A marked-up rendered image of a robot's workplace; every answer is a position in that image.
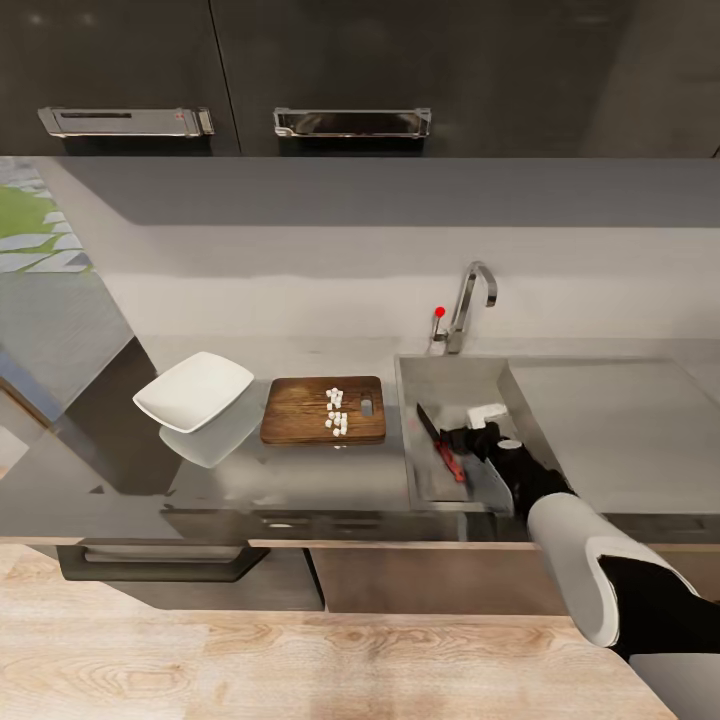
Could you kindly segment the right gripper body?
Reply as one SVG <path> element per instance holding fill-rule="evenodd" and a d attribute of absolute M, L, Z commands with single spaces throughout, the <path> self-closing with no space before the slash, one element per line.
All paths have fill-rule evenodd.
<path fill-rule="evenodd" d="M 474 453 L 477 455 L 477 443 L 481 437 L 485 435 L 501 435 L 497 423 L 487 423 L 485 429 L 469 429 L 463 427 L 461 429 L 453 429 L 448 431 L 450 434 L 450 446 L 453 447 L 455 453 Z"/>

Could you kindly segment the parer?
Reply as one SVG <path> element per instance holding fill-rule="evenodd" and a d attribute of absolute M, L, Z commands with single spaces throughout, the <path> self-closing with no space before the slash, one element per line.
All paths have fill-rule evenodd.
<path fill-rule="evenodd" d="M 446 447 L 443 443 L 443 439 L 441 435 L 438 434 L 437 430 L 431 423 L 430 419 L 428 418 L 428 415 L 424 412 L 420 404 L 417 404 L 417 410 L 418 414 L 425 425 L 426 429 L 428 430 L 432 440 L 434 440 L 434 446 L 440 450 L 440 453 L 445 461 L 445 463 L 448 465 L 448 468 L 451 470 L 451 472 L 456 476 L 456 482 L 464 482 L 466 479 L 466 474 L 458 464 L 458 461 L 454 457 L 454 455 L 451 453 L 449 447 Z"/>

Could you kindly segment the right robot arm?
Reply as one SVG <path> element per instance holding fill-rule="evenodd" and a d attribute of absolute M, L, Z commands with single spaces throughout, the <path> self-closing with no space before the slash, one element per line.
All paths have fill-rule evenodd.
<path fill-rule="evenodd" d="M 506 410 L 471 407 L 469 427 L 441 429 L 443 443 L 485 462 L 541 550 L 578 632 L 617 652 L 679 720 L 720 720 L 720 604 L 594 512 L 522 441 L 485 422 Z"/>

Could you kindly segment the cutting board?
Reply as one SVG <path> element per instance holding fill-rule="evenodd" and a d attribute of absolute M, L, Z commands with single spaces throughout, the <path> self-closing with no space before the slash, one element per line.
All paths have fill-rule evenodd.
<path fill-rule="evenodd" d="M 338 404 L 334 392 L 340 393 Z M 372 417 L 361 413 L 363 395 L 372 397 Z M 345 416 L 346 434 L 335 433 L 342 427 L 337 415 L 341 419 Z M 370 441 L 384 439 L 385 435 L 382 387 L 377 376 L 275 379 L 260 428 L 265 443 Z"/>

